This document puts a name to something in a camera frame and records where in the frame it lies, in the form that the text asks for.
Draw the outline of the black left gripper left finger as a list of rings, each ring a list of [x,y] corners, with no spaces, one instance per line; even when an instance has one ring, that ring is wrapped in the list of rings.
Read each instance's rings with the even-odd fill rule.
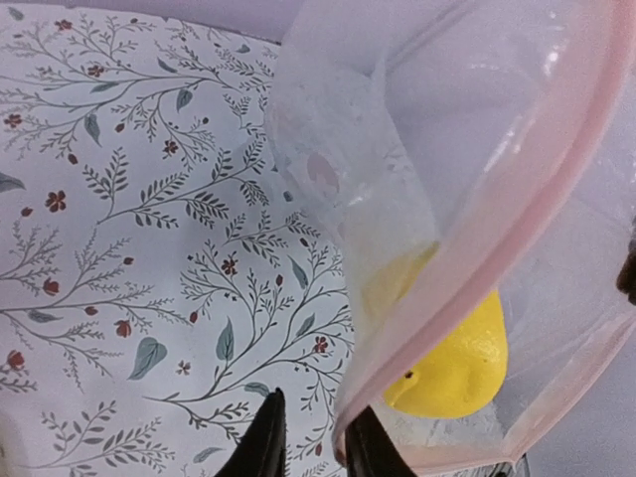
[[[286,463],[285,397],[268,394],[218,477],[280,477]]]

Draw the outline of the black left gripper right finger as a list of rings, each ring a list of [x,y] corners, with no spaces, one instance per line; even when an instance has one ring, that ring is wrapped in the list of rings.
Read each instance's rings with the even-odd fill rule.
[[[345,431],[349,477],[414,477],[374,410],[367,406]]]

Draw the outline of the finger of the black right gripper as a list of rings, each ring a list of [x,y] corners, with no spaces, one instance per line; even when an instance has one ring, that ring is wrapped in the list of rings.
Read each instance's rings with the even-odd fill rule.
[[[635,220],[632,220],[631,236],[628,243],[628,252],[616,278],[616,288],[627,296],[630,304],[636,305],[636,230]]]

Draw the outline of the yellow lemon toy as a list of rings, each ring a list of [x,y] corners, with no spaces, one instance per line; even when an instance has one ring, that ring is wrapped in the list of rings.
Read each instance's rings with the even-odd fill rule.
[[[392,306],[412,288],[438,250],[405,253],[376,272],[362,289],[369,323],[387,320]],[[383,394],[390,408],[415,417],[456,419],[488,404],[506,377],[508,342],[504,311],[494,290],[428,355]]]

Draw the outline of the clear pink zip top bag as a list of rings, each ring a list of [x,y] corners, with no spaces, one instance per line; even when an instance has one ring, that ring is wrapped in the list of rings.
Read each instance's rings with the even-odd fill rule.
[[[421,475],[518,462],[635,331],[616,288],[635,163],[596,152],[632,82],[631,1],[307,1],[266,112],[276,166],[343,255],[355,351],[332,433],[370,406]],[[380,324],[362,289],[438,250]],[[384,391],[496,290],[508,367],[482,409],[396,411]]]

